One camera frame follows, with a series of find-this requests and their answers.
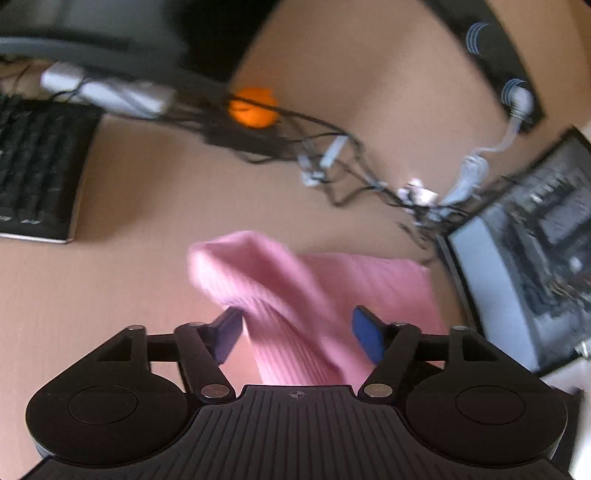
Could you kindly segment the pink ribbed knit garment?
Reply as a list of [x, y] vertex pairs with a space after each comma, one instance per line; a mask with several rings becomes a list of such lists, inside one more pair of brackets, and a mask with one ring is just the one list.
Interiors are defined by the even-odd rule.
[[365, 306], [386, 323], [443, 334], [430, 271], [406, 259], [346, 253], [297, 255], [252, 231], [193, 244], [193, 286], [221, 307], [242, 310], [267, 385], [359, 388], [373, 364], [353, 334]]

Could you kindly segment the white connector cluster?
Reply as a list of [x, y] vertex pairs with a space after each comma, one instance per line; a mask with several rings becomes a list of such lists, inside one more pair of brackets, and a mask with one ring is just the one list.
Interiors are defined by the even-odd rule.
[[434, 207], [439, 195], [424, 186], [422, 180], [412, 178], [398, 190], [399, 198], [408, 206]]

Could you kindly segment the open computer case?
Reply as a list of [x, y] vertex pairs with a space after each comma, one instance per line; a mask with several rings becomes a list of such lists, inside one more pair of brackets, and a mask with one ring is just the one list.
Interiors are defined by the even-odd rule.
[[590, 352], [590, 141], [565, 131], [437, 239], [469, 326], [539, 376]]

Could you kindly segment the black hub box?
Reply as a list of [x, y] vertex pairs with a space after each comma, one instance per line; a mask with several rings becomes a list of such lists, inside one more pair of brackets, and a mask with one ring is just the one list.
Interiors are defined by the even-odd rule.
[[276, 127], [249, 129], [236, 123], [207, 124], [200, 128], [204, 142], [221, 148], [273, 158], [290, 152], [290, 141]]

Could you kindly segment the orange round object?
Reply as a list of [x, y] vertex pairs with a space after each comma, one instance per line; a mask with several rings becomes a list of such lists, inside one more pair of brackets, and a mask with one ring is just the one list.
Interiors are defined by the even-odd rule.
[[228, 113], [239, 124], [252, 129], [264, 129], [273, 126], [279, 120], [279, 113], [263, 108], [263, 105], [270, 107], [279, 105], [273, 90], [249, 87], [239, 90], [236, 95], [239, 100], [233, 99], [229, 102]]

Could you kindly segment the black keyboard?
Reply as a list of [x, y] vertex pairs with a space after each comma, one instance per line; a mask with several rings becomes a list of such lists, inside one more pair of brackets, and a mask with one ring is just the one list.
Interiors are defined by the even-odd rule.
[[1, 97], [1, 235], [66, 244], [101, 109]]

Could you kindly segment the white power adapter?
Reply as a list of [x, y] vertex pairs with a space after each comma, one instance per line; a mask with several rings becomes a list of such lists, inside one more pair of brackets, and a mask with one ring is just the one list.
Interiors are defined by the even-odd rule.
[[40, 86], [56, 100], [89, 104], [109, 113], [143, 119], [156, 119], [167, 113], [175, 97], [175, 91], [168, 87], [99, 77], [63, 62], [42, 73]]

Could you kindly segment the computer monitor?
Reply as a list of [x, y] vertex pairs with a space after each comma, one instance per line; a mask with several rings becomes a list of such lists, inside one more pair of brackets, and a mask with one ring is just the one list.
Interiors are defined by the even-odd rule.
[[276, 1], [4, 1], [1, 51], [216, 100]]

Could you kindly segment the black power strip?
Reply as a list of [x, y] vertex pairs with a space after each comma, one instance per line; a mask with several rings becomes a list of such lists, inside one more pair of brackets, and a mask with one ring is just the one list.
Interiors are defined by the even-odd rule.
[[522, 133], [529, 133], [544, 118], [540, 97], [513, 41], [502, 22], [483, 0], [427, 0], [425, 4], [449, 28], [468, 56], [478, 66], [507, 113], [517, 87], [533, 99]]

